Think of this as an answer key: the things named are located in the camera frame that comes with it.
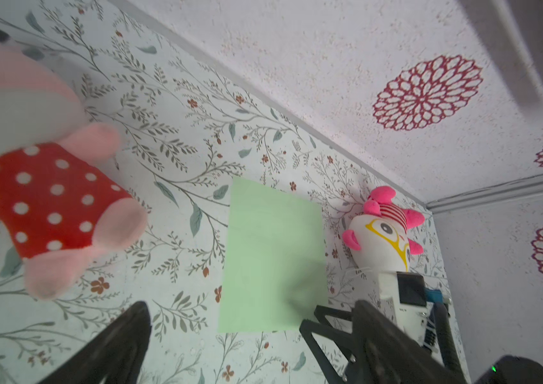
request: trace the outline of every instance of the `black cable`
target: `black cable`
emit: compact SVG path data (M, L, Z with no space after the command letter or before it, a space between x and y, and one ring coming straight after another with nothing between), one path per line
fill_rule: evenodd
M434 303L432 309L435 320L435 333L438 337L438 346L444 366L451 372L458 374L458 379L465 380L455 344L452 341L451 326L448 322L448 311L443 303Z

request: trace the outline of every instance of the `plush toy ear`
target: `plush toy ear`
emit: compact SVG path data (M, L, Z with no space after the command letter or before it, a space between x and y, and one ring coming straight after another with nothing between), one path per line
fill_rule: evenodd
M92 123L57 143L85 162L101 162L111 158L120 149L120 133L109 124Z
M380 204L374 200L368 200L363 204L363 213L380 216Z
M53 300L65 293L83 275L89 263L104 250L89 246L81 250L60 250L24 259L24 285L41 300Z
M391 199L397 192L389 186L374 188L370 193L370 198L382 204L391 204Z
M410 245L410 254L412 255L420 255L425 252L423 246L413 240L408 239L408 244Z
M403 213L406 215L406 225L408 229L418 227L425 222L425 216L419 211L404 210Z

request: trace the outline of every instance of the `green paper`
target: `green paper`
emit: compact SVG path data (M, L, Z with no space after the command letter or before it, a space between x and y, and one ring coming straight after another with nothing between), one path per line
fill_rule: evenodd
M218 332L299 329L327 304L322 211L233 178Z

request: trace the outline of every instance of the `stuffed toy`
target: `stuffed toy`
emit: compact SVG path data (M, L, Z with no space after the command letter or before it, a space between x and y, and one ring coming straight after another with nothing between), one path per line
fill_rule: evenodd
M31 296L60 296L145 230L143 207L92 165L119 148L120 134L89 123L64 82L0 45L0 220Z
M352 219L342 234L359 268L375 272L410 269L409 254L423 253L423 247L408 238L408 229L420 226L425 216L414 210L404 210L393 204L396 192L383 186L372 190L363 204L363 214Z

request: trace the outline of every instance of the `plush toy eye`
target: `plush toy eye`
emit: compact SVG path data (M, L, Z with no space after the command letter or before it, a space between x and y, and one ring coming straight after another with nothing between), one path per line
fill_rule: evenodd
M382 224L380 225L380 227L381 227L381 228L383 229L383 231L386 232L387 234L390 234L390 235L393 234L393 228L391 228L389 224L382 223Z

